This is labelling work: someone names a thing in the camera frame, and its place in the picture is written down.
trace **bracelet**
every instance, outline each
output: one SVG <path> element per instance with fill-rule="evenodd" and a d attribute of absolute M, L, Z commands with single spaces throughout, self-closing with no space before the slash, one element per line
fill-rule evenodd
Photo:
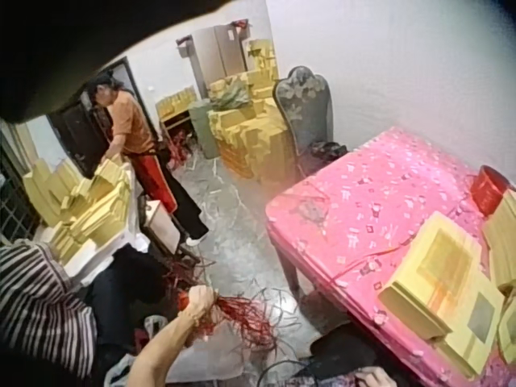
<path fill-rule="evenodd" d="M 192 315 L 188 310 L 182 310 L 181 312 L 179 312 L 177 314 L 177 317 L 179 316 L 187 316 L 188 318 L 190 318 L 192 321 L 193 321 L 193 324 L 198 327 L 199 326 L 199 319 L 197 317 L 195 317 L 194 315 Z"/>

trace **person in orange shirt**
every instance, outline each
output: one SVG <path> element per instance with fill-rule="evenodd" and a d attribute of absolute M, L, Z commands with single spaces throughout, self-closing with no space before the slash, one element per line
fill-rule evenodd
<path fill-rule="evenodd" d="M 208 227 L 199 218 L 201 209 L 167 168 L 168 160 L 158 157 L 142 107 L 122 82 L 106 73 L 89 81 L 86 90 L 93 103 L 108 109 L 113 121 L 113 139 L 104 157 L 128 156 L 145 193 L 163 203 L 188 234 L 186 244 L 196 246 Z"/>

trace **orange shirt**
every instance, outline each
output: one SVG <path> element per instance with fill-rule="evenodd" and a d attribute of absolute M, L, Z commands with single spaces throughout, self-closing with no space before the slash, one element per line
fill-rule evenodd
<path fill-rule="evenodd" d="M 113 137 L 126 135 L 124 153 L 144 153 L 154 146 L 144 111 L 131 93 L 120 90 L 107 109 L 113 119 Z"/>

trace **red basket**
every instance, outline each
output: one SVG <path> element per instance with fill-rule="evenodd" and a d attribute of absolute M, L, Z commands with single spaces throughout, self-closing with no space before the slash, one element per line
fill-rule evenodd
<path fill-rule="evenodd" d="M 491 215 L 510 187 L 509 181 L 496 169 L 482 165 L 471 186 L 471 195 L 478 209 L 485 216 Z"/>

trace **bundle of red string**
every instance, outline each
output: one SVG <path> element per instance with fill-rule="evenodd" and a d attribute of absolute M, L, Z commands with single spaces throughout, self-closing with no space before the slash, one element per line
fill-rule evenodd
<path fill-rule="evenodd" d="M 186 287 L 197 285 L 198 277 L 195 277 L 180 264 L 176 264 L 171 272 L 165 276 L 165 279 L 171 285 L 171 289 L 176 290 L 174 293 L 177 294 L 177 308 L 184 310 L 188 306 L 188 294 L 185 290 L 177 287 L 180 282 L 183 282 Z M 242 296 L 218 296 L 213 309 L 214 313 L 207 314 L 199 322 L 195 332 L 197 335 L 213 335 L 217 324 L 227 320 L 238 331 L 245 347 L 258 347 L 266 350 L 276 348 L 277 338 L 274 335 L 274 327 L 265 313 L 264 303 Z"/>

